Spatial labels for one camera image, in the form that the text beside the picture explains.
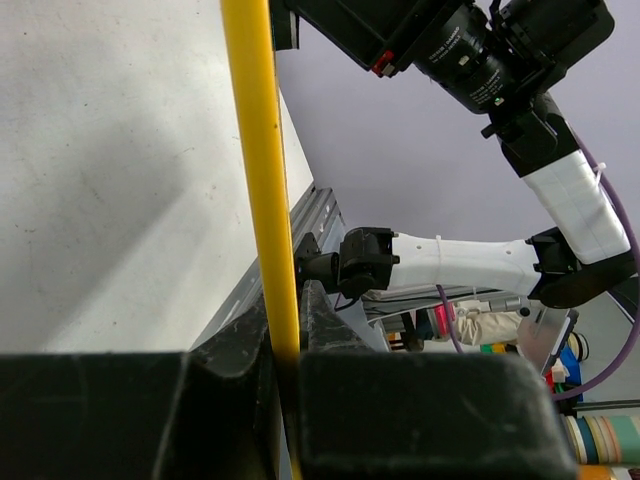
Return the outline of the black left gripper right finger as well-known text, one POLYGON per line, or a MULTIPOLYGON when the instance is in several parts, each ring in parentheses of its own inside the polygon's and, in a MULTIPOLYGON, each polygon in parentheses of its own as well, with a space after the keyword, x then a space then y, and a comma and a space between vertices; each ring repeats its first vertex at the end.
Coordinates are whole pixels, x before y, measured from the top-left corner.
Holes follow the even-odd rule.
POLYGON ((540 375, 518 356, 372 349, 321 283, 302 290, 298 455, 306 479, 574 479, 540 375))

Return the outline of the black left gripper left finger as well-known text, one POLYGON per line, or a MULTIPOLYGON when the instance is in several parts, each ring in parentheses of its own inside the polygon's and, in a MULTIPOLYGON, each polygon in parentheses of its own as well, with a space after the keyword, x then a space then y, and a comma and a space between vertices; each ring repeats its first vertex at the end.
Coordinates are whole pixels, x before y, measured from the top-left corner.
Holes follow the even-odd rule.
POLYGON ((5 479, 274 479, 262 302, 190 351, 5 354, 5 479))

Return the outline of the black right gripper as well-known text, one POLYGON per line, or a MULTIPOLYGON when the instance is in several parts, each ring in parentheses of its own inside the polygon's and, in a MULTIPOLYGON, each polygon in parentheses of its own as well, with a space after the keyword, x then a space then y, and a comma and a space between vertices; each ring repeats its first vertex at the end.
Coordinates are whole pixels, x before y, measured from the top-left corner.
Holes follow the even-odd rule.
POLYGON ((361 68, 392 77, 434 47, 459 12, 480 19, 473 1, 271 1, 276 50, 300 47, 305 21, 361 68))

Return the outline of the yellow framed whiteboard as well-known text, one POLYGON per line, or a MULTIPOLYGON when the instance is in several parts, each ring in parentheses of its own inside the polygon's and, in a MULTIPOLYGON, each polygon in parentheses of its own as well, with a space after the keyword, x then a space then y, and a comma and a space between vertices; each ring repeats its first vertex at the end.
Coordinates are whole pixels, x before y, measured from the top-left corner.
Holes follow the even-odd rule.
POLYGON ((300 323, 270 9, 266 1, 220 6, 287 447, 299 479, 300 323))

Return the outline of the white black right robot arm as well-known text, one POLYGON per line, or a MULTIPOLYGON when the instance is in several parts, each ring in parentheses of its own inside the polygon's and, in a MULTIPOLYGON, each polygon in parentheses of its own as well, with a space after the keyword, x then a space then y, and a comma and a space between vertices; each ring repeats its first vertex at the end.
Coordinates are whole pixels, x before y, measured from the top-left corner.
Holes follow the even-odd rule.
POLYGON ((602 1, 274 1, 285 97, 353 229, 326 286, 574 307, 634 276, 623 214, 551 96, 602 1))

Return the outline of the colourful tape rolls clutter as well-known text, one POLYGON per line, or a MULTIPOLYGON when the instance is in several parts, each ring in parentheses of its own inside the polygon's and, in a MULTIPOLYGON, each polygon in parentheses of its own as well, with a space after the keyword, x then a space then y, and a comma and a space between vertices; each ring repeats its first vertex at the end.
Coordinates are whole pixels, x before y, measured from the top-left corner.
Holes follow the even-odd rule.
MULTIPOLYGON (((540 310, 518 307, 492 311, 487 301, 457 300, 448 321, 441 303, 393 314, 382 320, 392 348, 450 349, 456 335, 466 351, 526 353, 540 310)), ((639 476, 639 350, 634 348, 617 370, 593 388, 584 384, 613 362, 616 352, 606 334, 620 336, 634 321, 610 295, 579 308, 579 317, 543 374, 563 415, 570 447, 588 479, 636 479, 639 476)))

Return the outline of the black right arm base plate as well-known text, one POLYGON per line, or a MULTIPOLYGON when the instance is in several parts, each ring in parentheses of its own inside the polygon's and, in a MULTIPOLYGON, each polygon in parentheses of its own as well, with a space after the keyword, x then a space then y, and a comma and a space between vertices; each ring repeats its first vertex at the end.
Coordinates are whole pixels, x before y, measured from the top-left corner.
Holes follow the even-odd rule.
POLYGON ((307 281, 319 281, 328 294, 339 291, 339 254, 323 253, 312 232, 306 233, 294 252, 296 288, 303 290, 307 281))

